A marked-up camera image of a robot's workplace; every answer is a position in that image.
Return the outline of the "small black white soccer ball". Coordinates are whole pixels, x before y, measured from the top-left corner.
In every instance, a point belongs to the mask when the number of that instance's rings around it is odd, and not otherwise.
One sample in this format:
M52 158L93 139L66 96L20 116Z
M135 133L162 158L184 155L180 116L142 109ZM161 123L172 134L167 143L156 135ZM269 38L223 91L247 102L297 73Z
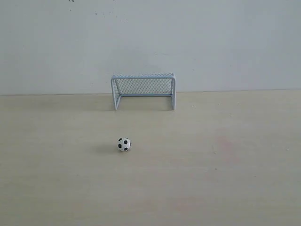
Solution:
M126 137L122 137L118 140L118 149L121 152L127 152L131 148L131 141Z

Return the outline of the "light blue mini goal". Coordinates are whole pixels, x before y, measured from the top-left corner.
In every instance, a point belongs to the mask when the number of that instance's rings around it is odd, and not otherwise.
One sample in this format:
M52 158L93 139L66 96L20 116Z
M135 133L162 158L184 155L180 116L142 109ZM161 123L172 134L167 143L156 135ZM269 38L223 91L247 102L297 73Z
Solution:
M115 110L123 97L170 97L172 109L176 107L176 77L173 73L115 74L111 77L111 90Z

